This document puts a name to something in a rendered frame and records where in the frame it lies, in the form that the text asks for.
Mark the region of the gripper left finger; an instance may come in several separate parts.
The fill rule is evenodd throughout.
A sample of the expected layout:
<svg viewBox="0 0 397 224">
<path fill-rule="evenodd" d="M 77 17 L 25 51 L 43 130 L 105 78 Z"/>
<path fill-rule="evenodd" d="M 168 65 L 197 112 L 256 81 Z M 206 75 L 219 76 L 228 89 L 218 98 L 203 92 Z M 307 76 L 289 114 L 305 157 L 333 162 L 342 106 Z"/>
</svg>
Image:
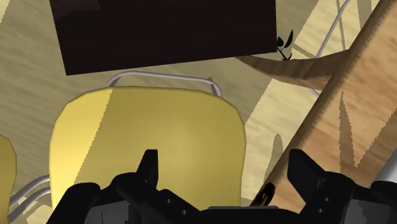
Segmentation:
<svg viewBox="0 0 397 224">
<path fill-rule="evenodd" d="M 46 224 L 199 224 L 199 210 L 170 190 L 157 190 L 158 151 L 146 150 L 136 172 L 109 186 L 69 187 Z"/>
</svg>

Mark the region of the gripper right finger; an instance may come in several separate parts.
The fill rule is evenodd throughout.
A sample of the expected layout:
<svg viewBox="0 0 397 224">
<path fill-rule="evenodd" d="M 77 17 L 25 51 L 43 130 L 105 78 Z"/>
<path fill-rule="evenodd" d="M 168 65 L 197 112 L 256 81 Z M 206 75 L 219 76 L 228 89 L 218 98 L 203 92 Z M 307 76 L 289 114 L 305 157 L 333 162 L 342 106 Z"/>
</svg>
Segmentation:
<svg viewBox="0 0 397 224">
<path fill-rule="evenodd" d="M 299 149 L 289 153 L 287 177 L 305 202 L 296 224 L 397 224 L 397 183 L 360 186 Z"/>
</svg>

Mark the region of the wooden table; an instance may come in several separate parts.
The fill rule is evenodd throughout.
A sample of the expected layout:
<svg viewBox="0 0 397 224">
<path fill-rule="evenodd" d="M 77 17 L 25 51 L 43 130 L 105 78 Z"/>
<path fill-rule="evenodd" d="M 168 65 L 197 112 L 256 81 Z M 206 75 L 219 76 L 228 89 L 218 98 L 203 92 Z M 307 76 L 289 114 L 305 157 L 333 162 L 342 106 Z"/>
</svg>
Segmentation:
<svg viewBox="0 0 397 224">
<path fill-rule="evenodd" d="M 397 149 L 397 0 L 379 0 L 348 50 L 318 59 L 242 61 L 322 92 L 287 145 L 370 186 Z"/>
</svg>

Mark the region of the dark green plant sprig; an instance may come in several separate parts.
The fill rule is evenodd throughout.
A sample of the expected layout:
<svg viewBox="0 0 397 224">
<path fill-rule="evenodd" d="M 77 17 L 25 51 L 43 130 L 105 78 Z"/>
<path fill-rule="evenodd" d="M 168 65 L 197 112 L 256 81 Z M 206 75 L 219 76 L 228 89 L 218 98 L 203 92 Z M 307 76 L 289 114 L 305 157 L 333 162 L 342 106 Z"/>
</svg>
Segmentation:
<svg viewBox="0 0 397 224">
<path fill-rule="evenodd" d="M 292 54 L 290 54 L 289 57 L 287 57 L 287 56 L 285 56 L 285 54 L 283 54 L 282 51 L 285 48 L 288 48 L 292 44 L 293 35 L 294 35 L 294 32 L 293 32 L 293 30 L 291 30 L 286 42 L 284 42 L 284 40 L 280 36 L 277 37 L 276 48 L 277 48 L 277 51 L 282 55 L 282 60 L 290 60 L 291 59 Z"/>
</svg>

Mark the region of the yellow chair with metal frame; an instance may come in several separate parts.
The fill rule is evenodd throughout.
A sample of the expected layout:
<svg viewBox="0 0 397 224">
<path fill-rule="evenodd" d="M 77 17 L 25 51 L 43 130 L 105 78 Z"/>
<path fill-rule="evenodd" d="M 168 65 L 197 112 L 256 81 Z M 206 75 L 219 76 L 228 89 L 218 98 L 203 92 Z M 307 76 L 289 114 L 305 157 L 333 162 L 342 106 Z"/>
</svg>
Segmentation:
<svg viewBox="0 0 397 224">
<path fill-rule="evenodd" d="M 246 152 L 244 123 L 221 95 L 183 88 L 105 88 L 68 102 L 49 145 L 49 173 L 9 198 L 14 221 L 35 200 L 50 195 L 56 206 L 73 184 L 107 187 L 118 174 L 141 167 L 157 150 L 154 180 L 199 209 L 240 204 Z"/>
<path fill-rule="evenodd" d="M 9 224 L 10 197 L 17 173 L 17 158 L 10 141 L 0 135 L 0 224 Z"/>
</svg>

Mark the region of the white metal tube frame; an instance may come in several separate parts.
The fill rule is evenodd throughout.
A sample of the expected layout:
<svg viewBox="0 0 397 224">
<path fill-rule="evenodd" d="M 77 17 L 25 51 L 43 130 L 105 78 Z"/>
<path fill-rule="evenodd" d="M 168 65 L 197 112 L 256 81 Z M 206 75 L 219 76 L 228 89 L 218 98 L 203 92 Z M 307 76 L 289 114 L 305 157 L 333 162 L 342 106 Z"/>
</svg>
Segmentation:
<svg viewBox="0 0 397 224">
<path fill-rule="evenodd" d="M 316 53 L 316 56 L 315 56 L 316 59 L 320 58 L 320 56 L 322 55 L 322 52 L 325 49 L 325 47 L 326 47 L 331 35 L 333 34 L 333 31 L 335 30 L 335 28 L 337 26 L 337 24 L 340 25 L 340 35 L 341 35 L 342 48 L 343 48 L 343 50 L 346 50 L 344 32 L 343 32 L 343 24 L 341 22 L 341 19 L 342 19 L 343 12 L 346 9 L 346 7 L 347 7 L 347 5 L 349 4 L 350 1 L 351 0 L 345 0 L 343 5 L 338 8 L 337 16 L 335 17 L 331 27 L 328 30 L 328 33 L 327 33 L 326 37 L 324 38 L 324 40 L 323 40 L 318 52 Z"/>
</svg>

